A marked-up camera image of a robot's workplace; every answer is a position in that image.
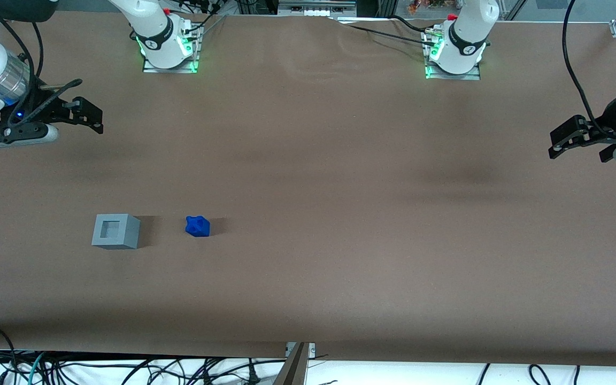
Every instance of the silver cylinder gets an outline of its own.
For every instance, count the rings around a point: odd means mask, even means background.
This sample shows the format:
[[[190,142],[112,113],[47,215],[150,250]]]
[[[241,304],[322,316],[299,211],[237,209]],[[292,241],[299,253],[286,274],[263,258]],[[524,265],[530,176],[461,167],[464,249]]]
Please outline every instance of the silver cylinder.
[[[29,83],[30,69],[14,54],[8,53],[6,68],[0,75],[0,99],[12,105],[22,98]]]

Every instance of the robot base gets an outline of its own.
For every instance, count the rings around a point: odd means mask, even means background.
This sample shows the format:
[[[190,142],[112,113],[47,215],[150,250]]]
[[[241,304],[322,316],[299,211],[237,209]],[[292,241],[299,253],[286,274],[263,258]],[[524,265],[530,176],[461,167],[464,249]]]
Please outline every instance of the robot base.
[[[440,36],[435,32],[442,28],[442,25],[435,25],[434,31],[430,34],[426,32],[421,32],[420,35],[422,37],[422,41],[431,41],[435,44],[440,43]],[[452,79],[452,80],[479,80],[481,78],[479,73],[479,64],[474,64],[474,67],[467,72],[460,75],[455,75],[453,73],[445,72],[438,66],[437,63],[432,61],[429,57],[431,56],[431,52],[435,49],[435,47],[430,47],[427,45],[422,46],[422,53],[425,56],[425,78],[426,79]]]
[[[197,73],[198,72],[198,60],[201,56],[201,41],[203,39],[203,29],[204,27],[200,27],[196,31],[192,32],[188,36],[184,36],[186,39],[190,40],[190,42],[186,42],[183,44],[184,48],[188,51],[192,51],[193,54],[188,58],[184,59],[182,63],[178,66],[174,66],[173,68],[158,68],[153,64],[149,63],[149,61],[144,56],[144,65],[142,66],[142,72],[144,73]]]

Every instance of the brown table surface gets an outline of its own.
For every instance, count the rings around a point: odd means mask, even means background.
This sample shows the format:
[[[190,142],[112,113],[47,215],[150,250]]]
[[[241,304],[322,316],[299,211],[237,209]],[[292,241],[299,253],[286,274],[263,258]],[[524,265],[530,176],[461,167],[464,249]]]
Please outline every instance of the brown table surface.
[[[0,150],[0,327],[19,348],[616,365],[616,163],[546,151],[584,112],[560,25],[496,25],[474,82],[426,80],[415,44],[323,18],[223,20],[196,75],[142,74],[120,14],[41,30],[42,78],[83,78],[66,98],[101,107],[105,134]],[[616,39],[575,24],[569,48],[601,113]],[[121,212],[142,247],[91,246],[95,216]],[[199,214],[212,237],[183,231]]]

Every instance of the cable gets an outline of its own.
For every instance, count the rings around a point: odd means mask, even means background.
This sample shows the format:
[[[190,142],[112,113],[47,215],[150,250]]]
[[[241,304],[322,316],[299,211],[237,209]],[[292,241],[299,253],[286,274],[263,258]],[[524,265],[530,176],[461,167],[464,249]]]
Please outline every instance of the cable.
[[[4,333],[4,331],[2,329],[0,329],[0,335],[6,340],[6,343],[9,346],[9,349],[11,351],[11,365],[14,367],[14,377],[13,377],[13,383],[17,383],[17,379],[18,379],[18,364],[16,363],[16,352],[15,352],[15,348],[13,347],[13,343],[11,342],[11,339],[9,338],[9,336]]]
[[[486,366],[484,366],[484,370],[481,371],[481,375],[479,376],[479,382],[477,382],[477,385],[481,385],[482,383],[484,383],[484,376],[486,376],[486,372],[489,371],[489,366],[491,366],[491,363],[486,364]]]
[[[422,44],[422,45],[434,45],[434,43],[432,43],[432,42],[426,42],[426,41],[411,39],[410,37],[403,37],[403,36],[398,36],[398,35],[393,35],[393,34],[387,34],[386,32],[375,31],[374,29],[369,29],[369,28],[357,27],[356,25],[349,24],[349,27],[355,28],[355,29],[360,29],[361,31],[372,32],[373,34],[379,34],[379,35],[382,35],[382,36],[394,37],[395,39],[401,39],[402,41],[416,42],[417,44]]]
[[[572,382],[572,385],[576,385],[576,383],[579,381],[579,371],[580,370],[581,370],[581,365],[577,365],[574,370],[574,381]]]
[[[258,363],[246,364],[237,366],[236,368],[232,368],[230,370],[224,371],[220,374],[216,374],[210,378],[211,382],[217,380],[220,377],[225,377],[226,375],[233,375],[233,372],[238,371],[243,368],[248,368],[250,365],[263,365],[263,364],[276,364],[276,363],[284,363],[284,360],[267,360],[267,361],[259,361]]]
[[[125,379],[122,381],[122,383],[120,383],[120,385],[125,385],[125,383],[127,383],[127,380],[130,379],[130,377],[132,377],[133,375],[135,375],[135,373],[137,373],[137,371],[140,370],[140,368],[144,368],[146,365],[148,365],[152,360],[144,360],[141,364],[135,366],[130,373],[127,373],[127,377],[125,377]]]
[[[30,122],[30,120],[32,120],[34,117],[39,115],[40,112],[42,112],[42,110],[44,110],[44,108],[47,108],[49,106],[49,104],[51,104],[51,102],[53,102],[59,96],[61,96],[62,93],[66,92],[70,88],[77,87],[77,86],[79,86],[81,84],[82,84],[82,79],[75,79],[75,80],[69,81],[68,83],[66,83],[65,86],[59,88],[55,93],[53,93],[50,97],[48,97],[47,100],[42,102],[41,105],[38,105],[37,108],[35,108],[32,112],[30,112],[29,114],[25,115],[22,118],[22,120],[20,120],[20,122],[17,122],[17,124],[13,123],[13,117],[15,116],[15,114],[10,114],[9,118],[8,118],[8,122],[7,122],[8,127],[10,129],[15,129],[19,125],[23,125],[23,124],[26,124],[27,122]]]
[[[565,66],[567,66],[567,72],[569,73],[569,77],[572,78],[576,90],[579,91],[581,102],[584,103],[584,108],[586,109],[586,113],[589,115],[589,120],[591,120],[591,124],[593,124],[594,127],[596,127],[596,129],[601,134],[604,134],[608,138],[614,138],[613,134],[610,134],[609,132],[602,129],[601,126],[596,122],[596,117],[594,117],[594,112],[591,110],[589,100],[586,98],[584,88],[582,88],[581,83],[579,83],[579,79],[577,79],[576,75],[574,75],[574,69],[572,69],[572,64],[569,62],[569,54],[567,53],[567,25],[569,24],[569,15],[572,14],[572,8],[574,7],[575,1],[576,0],[572,0],[567,6],[567,12],[565,12],[565,20],[563,20],[563,59],[565,59]]]
[[[37,28],[37,23],[32,23],[32,28],[35,29],[35,35],[37,36],[37,45],[40,47],[40,58],[37,61],[37,72],[35,76],[39,78],[42,75],[42,66],[44,65],[44,44],[42,43],[42,34],[40,33],[40,29]]]
[[[28,51],[27,47],[25,46],[25,43],[22,42],[22,40],[20,39],[20,36],[18,36],[18,34],[14,31],[14,29],[1,16],[0,16],[0,23],[11,34],[11,36],[13,36],[13,39],[15,39],[17,44],[22,49],[22,53],[24,53],[25,57],[28,58],[28,68],[29,68],[30,71],[29,71],[29,79],[28,79],[27,89],[25,90],[25,93],[22,96],[22,98],[20,98],[20,100],[16,103],[16,107],[15,107],[15,110],[14,110],[14,111],[19,111],[20,108],[25,104],[25,102],[26,102],[27,98],[30,96],[30,94],[34,95],[34,91],[32,91],[32,90],[37,88],[36,81],[35,81],[35,78],[34,78],[34,75],[35,75],[35,65],[32,63],[32,57],[30,56],[30,51]]]
[[[201,22],[201,24],[196,25],[196,27],[194,27],[194,28],[192,28],[192,29],[186,29],[184,33],[185,33],[185,34],[188,34],[188,33],[190,33],[190,32],[194,32],[194,31],[196,31],[197,29],[199,29],[199,28],[203,27],[203,25],[204,25],[204,24],[206,24],[206,22],[208,21],[208,19],[212,18],[212,17],[213,17],[213,15],[215,15],[215,12],[211,12],[211,13],[208,15],[208,17],[206,17],[206,19],[204,19],[204,20]]]
[[[533,373],[534,368],[537,368],[538,370],[541,371],[541,375],[543,375],[543,378],[545,378],[545,382],[548,385],[550,385],[550,378],[548,378],[548,376],[545,375],[545,371],[543,371],[543,368],[541,368],[540,366],[538,366],[536,364],[529,365],[529,378],[531,378],[532,382],[535,383],[536,385],[542,385],[542,383],[538,382],[534,378],[534,373]]]
[[[35,376],[35,370],[37,370],[37,366],[39,366],[42,356],[44,356],[44,351],[42,351],[42,353],[37,356],[34,363],[32,363],[32,368],[30,368],[30,377],[27,378],[27,385],[32,385],[32,378]]]
[[[410,24],[410,22],[408,22],[408,20],[403,19],[403,17],[400,17],[399,15],[396,15],[396,14],[392,14],[390,17],[387,17],[387,19],[399,20],[400,22],[405,24],[406,27],[412,29],[413,31],[417,31],[417,32],[424,32],[425,29],[431,28],[431,27],[434,26],[434,25],[430,25],[429,27],[425,27],[425,28],[416,27],[415,25]]]

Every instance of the gray cube with hole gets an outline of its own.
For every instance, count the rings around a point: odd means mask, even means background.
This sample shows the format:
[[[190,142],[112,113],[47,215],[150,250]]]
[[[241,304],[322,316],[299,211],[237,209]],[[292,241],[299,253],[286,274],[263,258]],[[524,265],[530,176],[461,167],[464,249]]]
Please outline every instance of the gray cube with hole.
[[[139,219],[130,214],[98,214],[92,246],[107,250],[136,249]]]

